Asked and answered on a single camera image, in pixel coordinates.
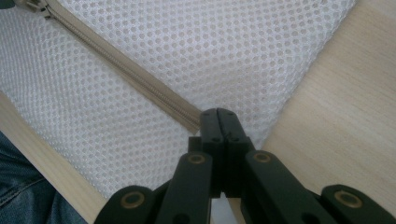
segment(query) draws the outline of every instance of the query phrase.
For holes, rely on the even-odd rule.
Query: mesh bag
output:
[[[74,1],[61,4],[199,109],[224,107],[261,148],[354,4]],[[56,21],[0,12],[0,90],[105,197],[168,180],[191,135]]]

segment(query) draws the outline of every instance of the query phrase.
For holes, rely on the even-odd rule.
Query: light wood surface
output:
[[[88,221],[106,200],[0,93],[0,130]],[[359,1],[266,141],[314,192],[346,184],[396,216],[396,1]]]
[[[94,222],[105,198],[29,127],[1,91],[0,130],[85,220]]]

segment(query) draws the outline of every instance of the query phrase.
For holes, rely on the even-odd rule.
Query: zipper teeth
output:
[[[182,109],[180,106],[175,104],[171,99],[169,99],[167,96],[162,94],[160,91],[158,91],[156,88],[154,88],[152,85],[150,85],[145,79],[137,75],[135,72],[133,72],[131,69],[123,65],[122,63],[118,62],[115,57],[113,57],[111,54],[109,54],[107,51],[102,49],[100,46],[98,46],[96,43],[91,41],[87,36],[85,36],[81,31],[76,29],[72,24],[70,24],[68,21],[66,21],[61,15],[56,13],[50,6],[47,6],[47,10],[49,11],[51,17],[55,20],[57,20],[59,23],[61,23],[64,27],[66,27],[69,31],[71,31],[74,35],[76,35],[80,40],[82,40],[84,43],[89,45],[91,48],[93,48],[95,51],[97,51],[100,55],[102,55],[104,58],[109,60],[112,64],[117,66],[123,73],[131,77],[136,83],[138,83],[140,86],[142,86],[144,89],[148,90],[150,94],[155,96],[158,100],[163,102],[165,105],[167,105],[169,108],[171,108],[173,111],[178,113],[184,120],[186,120],[189,124],[191,124],[194,128],[197,130],[199,129],[199,120],[196,119],[194,116],[192,116],[190,113]]]

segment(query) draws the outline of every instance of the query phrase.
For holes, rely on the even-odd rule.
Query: denim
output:
[[[1,132],[0,223],[86,223]]]

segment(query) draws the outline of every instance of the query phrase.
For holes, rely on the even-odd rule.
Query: black plastic part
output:
[[[12,0],[1,0],[0,1],[0,9],[8,9],[15,7],[15,3]]]
[[[188,152],[202,151],[201,137],[189,137]]]
[[[211,172],[212,158],[209,155],[203,152],[184,154],[163,197],[155,223],[209,223]]]
[[[228,198],[240,198],[245,178],[244,158],[252,144],[234,112],[219,108],[218,117],[227,148],[223,191]]]
[[[128,202],[128,198],[123,198],[131,192],[141,192],[144,195],[144,201],[137,207],[125,208],[122,201]],[[95,224],[147,224],[152,223],[152,208],[155,205],[155,195],[151,189],[131,186],[117,191],[102,208]]]
[[[341,191],[346,192],[346,201],[350,200],[353,202],[354,200],[353,198],[348,199],[348,194],[358,197],[361,200],[361,206],[345,205],[338,201],[335,198],[335,193]],[[379,206],[378,203],[360,191],[348,186],[334,185],[326,187],[321,193],[320,202],[340,223],[396,223],[396,219]]]
[[[200,117],[201,151],[213,158],[211,197],[218,198],[221,194],[225,172],[224,139],[219,126],[218,110],[209,109]]]
[[[241,212],[247,224],[270,223],[253,191],[245,189],[241,196]]]
[[[270,223],[336,223],[275,155],[252,151],[246,155],[246,162],[246,190],[257,197]],[[251,199],[242,200],[248,203]]]

